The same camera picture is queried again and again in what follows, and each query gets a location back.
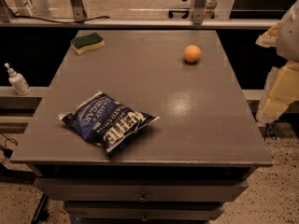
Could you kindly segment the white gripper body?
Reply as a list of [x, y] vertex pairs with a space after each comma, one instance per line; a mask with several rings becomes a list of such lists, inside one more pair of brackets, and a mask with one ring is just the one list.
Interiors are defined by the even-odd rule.
[[299, 61], [299, 0], [282, 17], [278, 26], [277, 55]]

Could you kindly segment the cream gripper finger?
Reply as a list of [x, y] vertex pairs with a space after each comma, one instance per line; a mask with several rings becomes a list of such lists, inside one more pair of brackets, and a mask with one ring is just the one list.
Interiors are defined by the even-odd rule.
[[280, 22], [278, 21], [273, 26], [271, 26], [266, 32], [262, 35], [259, 35], [256, 44], [260, 47], [270, 48], [277, 45], [277, 36], [278, 36], [278, 27]]
[[281, 68], [273, 66], [267, 75], [256, 119], [272, 123], [299, 98], [299, 63], [288, 61]]

